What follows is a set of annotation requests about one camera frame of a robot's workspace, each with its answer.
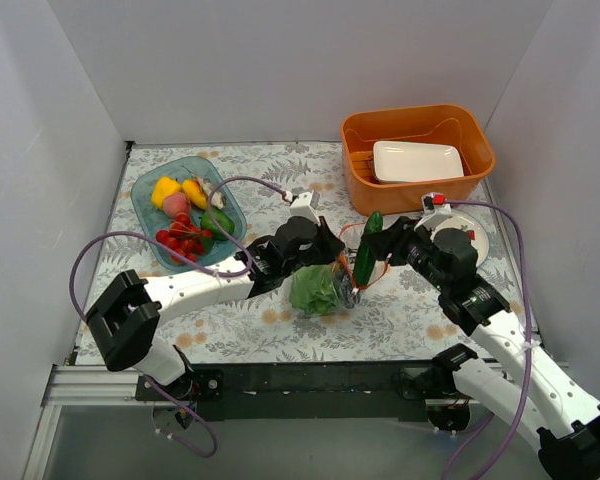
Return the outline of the dark fake blueberries bunch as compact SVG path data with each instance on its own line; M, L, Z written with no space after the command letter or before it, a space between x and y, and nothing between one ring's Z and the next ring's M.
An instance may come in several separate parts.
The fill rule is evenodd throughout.
M353 309L360 301L360 290L355 287L348 276L342 277L336 285L336 291L342 306Z

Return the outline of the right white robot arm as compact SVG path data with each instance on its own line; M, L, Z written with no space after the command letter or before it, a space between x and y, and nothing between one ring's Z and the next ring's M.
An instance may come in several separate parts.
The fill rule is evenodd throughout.
M465 346L449 348L434 358L434 389L449 398L463 393L509 423L551 478L600 478L600 401L526 339L509 303L478 274L469 234L431 233L401 217L363 241L375 259L410 265L435 287L446 317L501 365L495 373Z

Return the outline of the green fake lettuce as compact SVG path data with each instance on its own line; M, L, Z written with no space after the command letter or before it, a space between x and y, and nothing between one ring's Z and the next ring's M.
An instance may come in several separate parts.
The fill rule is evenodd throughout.
M342 307L331 265L298 270L291 279L289 302L306 315L329 315Z

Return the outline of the green fake cucumber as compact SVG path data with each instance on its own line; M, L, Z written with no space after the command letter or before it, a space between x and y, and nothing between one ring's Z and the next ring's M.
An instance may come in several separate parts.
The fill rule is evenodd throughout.
M383 214L380 211L374 211L366 221L363 234L381 232L383 224ZM368 242L361 239L357 249L353 270L353 279L357 288L362 289L368 285L375 268L375 263L376 260L371 252Z

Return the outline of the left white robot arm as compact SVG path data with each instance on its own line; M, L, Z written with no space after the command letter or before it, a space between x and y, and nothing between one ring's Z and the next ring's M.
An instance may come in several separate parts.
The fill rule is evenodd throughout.
M134 270L116 275L86 313L86 324L108 370L135 369L168 398L180 400L192 390L191 368L174 345L157 336L159 326L273 291L303 267L331 264L343 250L323 217L314 222L293 216L275 234L213 267L147 278Z

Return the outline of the clear zip top bag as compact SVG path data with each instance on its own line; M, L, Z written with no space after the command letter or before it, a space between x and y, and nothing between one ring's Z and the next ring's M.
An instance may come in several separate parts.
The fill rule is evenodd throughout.
M337 282L342 277L348 276L352 280L353 285L356 287L356 284L353 279L353 270L354 270L357 249L360 244L360 240L362 239L363 230L364 230L366 221L346 224L345 226L343 226L341 228L341 230L338 234L338 238L341 241L343 241L345 244L345 249L343 250L343 252L340 254L339 258L335 262L329 264L333 268L333 272L334 272L334 276L335 276L335 280L334 280L335 285L337 285ZM371 286L373 286L375 283L377 283L388 272L388 270L389 270L389 265L386 262L382 263L382 262L376 261L375 268L373 270L373 273L371 275L368 285L366 287L363 287L362 289L358 288L360 290L361 297L362 297L362 294L367 289L369 289ZM347 308L344 308L342 306L336 312L344 310L344 309L347 309Z

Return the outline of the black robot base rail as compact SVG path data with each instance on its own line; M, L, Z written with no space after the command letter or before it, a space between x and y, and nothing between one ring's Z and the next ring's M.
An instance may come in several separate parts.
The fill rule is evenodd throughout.
M431 360L202 364L168 391L207 421L387 418L463 431L479 417Z

